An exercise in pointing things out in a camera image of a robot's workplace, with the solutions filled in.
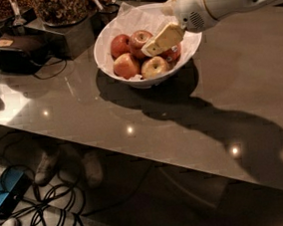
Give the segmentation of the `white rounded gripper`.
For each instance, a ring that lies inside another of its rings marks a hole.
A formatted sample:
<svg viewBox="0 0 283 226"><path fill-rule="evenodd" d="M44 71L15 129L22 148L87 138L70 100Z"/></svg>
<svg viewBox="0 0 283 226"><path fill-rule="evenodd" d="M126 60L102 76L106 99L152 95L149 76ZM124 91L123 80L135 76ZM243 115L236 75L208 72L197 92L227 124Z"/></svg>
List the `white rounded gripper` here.
<svg viewBox="0 0 283 226"><path fill-rule="evenodd" d="M176 46L183 39L184 31L200 33L217 24L217 20L207 10L205 0L167 0L161 12L174 16L177 23L168 23L148 39L141 51L148 57L155 57Z"/></svg>

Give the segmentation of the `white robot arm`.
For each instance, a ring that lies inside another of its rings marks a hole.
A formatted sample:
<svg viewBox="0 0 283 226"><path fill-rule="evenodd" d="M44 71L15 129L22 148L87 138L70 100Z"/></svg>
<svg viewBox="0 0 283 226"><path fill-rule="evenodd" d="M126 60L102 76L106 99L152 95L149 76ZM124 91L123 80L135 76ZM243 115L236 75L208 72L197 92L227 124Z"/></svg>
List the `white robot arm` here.
<svg viewBox="0 0 283 226"><path fill-rule="evenodd" d="M141 51L154 57L169 50L183 39L185 32L200 33L210 29L234 13L250 12L283 0L167 0L161 13L173 16L158 28L155 36L148 39Z"/></svg>

